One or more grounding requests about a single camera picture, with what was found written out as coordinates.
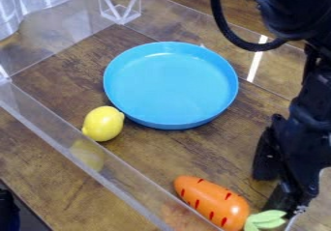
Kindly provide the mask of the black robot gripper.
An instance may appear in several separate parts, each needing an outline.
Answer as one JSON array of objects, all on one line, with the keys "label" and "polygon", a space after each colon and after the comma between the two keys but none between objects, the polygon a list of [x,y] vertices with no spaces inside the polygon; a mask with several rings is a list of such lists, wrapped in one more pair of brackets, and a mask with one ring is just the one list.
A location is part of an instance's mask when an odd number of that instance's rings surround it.
[{"label": "black robot gripper", "polygon": [[264,211],[286,212],[288,217],[303,213],[319,194],[319,173],[331,167],[331,141],[327,129],[275,114],[264,130],[252,162],[252,178],[279,179],[263,207]]}]

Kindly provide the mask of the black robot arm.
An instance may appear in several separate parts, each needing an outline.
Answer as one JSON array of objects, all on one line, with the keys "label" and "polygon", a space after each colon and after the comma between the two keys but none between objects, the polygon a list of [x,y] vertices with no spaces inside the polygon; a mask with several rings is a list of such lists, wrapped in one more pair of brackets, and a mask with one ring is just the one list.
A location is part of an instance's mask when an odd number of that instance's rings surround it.
[{"label": "black robot arm", "polygon": [[319,173],[331,167],[331,0],[258,2],[276,36],[307,42],[301,94],[290,115],[272,116],[252,164],[256,180],[279,180],[264,208],[294,217],[317,198]]}]

